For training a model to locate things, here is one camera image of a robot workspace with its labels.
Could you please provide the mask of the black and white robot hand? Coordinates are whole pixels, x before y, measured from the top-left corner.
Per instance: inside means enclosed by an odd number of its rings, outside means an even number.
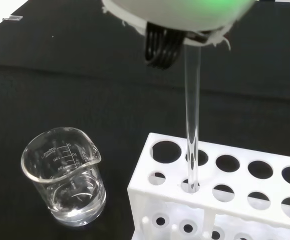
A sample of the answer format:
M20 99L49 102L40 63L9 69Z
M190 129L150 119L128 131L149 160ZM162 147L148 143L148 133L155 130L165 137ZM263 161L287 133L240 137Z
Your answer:
M166 70L183 45L226 42L225 35L254 5L251 0L104 0L103 11L133 27L144 40L148 66Z

